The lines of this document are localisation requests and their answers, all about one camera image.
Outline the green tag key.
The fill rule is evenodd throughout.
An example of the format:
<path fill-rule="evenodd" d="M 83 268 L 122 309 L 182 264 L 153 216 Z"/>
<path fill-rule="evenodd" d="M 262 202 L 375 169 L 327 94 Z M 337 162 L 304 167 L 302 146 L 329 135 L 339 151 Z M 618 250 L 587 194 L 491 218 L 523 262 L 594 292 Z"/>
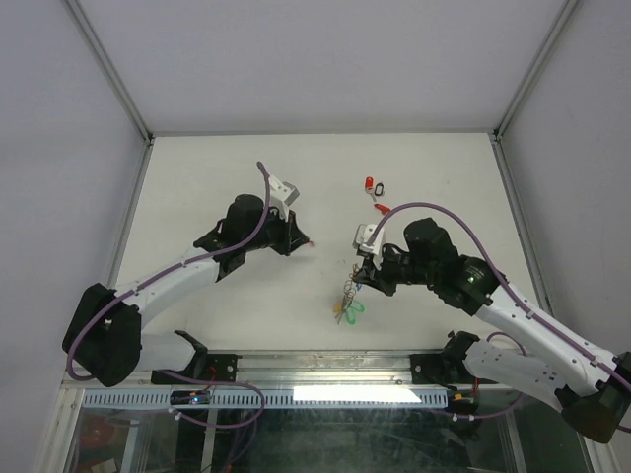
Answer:
<path fill-rule="evenodd" d="M 353 314 L 363 313 L 365 311 L 365 307 L 359 302 L 351 303 L 349 310 Z"/>

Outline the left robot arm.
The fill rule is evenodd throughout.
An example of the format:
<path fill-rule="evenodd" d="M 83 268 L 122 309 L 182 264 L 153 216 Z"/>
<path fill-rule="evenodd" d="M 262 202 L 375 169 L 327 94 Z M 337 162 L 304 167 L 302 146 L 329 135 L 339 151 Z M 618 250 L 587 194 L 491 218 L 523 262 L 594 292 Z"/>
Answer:
<path fill-rule="evenodd" d="M 136 371 L 174 372 L 185 382 L 208 378 L 207 348 L 184 330 L 149 334 L 145 327 L 190 293 L 216 284 L 245 264 L 248 253 L 270 248 L 288 256 L 309 238 L 299 229 L 290 197 L 268 202 L 241 194 L 225 218 L 197 239 L 178 262 L 144 282 L 117 289 L 87 288 L 62 341 L 71 363 L 87 380 L 106 387 Z"/>

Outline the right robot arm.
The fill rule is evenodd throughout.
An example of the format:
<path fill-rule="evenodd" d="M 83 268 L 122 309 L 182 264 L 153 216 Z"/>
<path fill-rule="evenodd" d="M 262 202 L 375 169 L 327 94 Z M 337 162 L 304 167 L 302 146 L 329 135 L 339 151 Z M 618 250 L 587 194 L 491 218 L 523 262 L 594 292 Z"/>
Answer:
<path fill-rule="evenodd" d="M 506 333 L 528 351 L 516 354 L 467 332 L 444 347 L 441 369 L 452 381 L 469 375 L 505 384 L 559 412 L 583 437 L 608 443 L 630 407 L 630 355 L 615 355 L 529 302 L 483 259 L 461 255 L 431 218 L 409 224 L 405 249 L 362 224 L 353 246 L 362 266 L 353 278 L 391 297 L 421 285 L 446 305 Z"/>

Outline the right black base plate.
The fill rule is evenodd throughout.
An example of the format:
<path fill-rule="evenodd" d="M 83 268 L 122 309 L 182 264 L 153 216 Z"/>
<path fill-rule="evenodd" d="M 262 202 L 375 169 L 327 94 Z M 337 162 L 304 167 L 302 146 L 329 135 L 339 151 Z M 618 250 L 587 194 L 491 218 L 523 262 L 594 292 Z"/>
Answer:
<path fill-rule="evenodd" d="M 468 381 L 467 374 L 439 353 L 417 353 L 409 356 L 413 384 L 438 384 L 453 388 Z"/>

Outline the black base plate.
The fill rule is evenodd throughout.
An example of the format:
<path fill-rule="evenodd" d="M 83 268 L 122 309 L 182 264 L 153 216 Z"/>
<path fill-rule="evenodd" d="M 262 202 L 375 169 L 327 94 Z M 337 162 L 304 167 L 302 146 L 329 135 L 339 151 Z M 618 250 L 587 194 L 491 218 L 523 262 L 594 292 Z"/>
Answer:
<path fill-rule="evenodd" d="M 417 353 L 409 356 L 413 384 L 438 384 L 453 388 L 468 381 L 467 374 L 439 353 Z"/>
<path fill-rule="evenodd" d="M 155 385 L 190 384 L 196 379 L 203 384 L 211 381 L 235 381 L 240 356 L 233 353 L 206 353 L 195 355 L 182 371 L 152 371 L 151 383 Z"/>

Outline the aluminium mounting rail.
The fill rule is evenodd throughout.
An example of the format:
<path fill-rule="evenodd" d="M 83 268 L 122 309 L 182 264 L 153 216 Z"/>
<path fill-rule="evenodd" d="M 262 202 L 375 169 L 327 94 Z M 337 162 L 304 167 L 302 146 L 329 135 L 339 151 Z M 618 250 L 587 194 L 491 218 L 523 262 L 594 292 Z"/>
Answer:
<path fill-rule="evenodd" d="M 211 381 L 208 384 L 221 382 L 234 386 L 238 382 L 254 385 L 261 390 L 334 384 L 428 386 L 434 389 L 441 386 L 413 384 L 409 362 L 412 354 L 441 354 L 439 350 L 207 351 L 182 342 L 174 348 L 152 346 L 143 350 L 136 366 L 129 362 L 115 364 L 116 369 L 125 368 L 126 376 L 114 387 L 156 389 L 160 386 L 184 386 L 185 384 L 152 384 L 151 372 L 182 371 L 195 355 L 206 353 L 233 353 L 240 356 L 235 381 Z M 473 384 L 473 377 L 466 374 L 467 383 L 457 384 L 457 387 L 468 388 Z"/>

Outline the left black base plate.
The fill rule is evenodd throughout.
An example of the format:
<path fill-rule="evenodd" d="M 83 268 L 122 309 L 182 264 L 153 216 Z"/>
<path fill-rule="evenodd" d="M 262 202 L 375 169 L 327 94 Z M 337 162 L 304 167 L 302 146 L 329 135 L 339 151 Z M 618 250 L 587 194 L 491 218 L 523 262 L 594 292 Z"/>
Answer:
<path fill-rule="evenodd" d="M 182 371 L 152 371 L 151 383 L 155 385 L 190 384 L 196 379 L 203 384 L 211 381 L 235 381 L 240 356 L 233 353 L 206 353 L 195 355 Z"/>

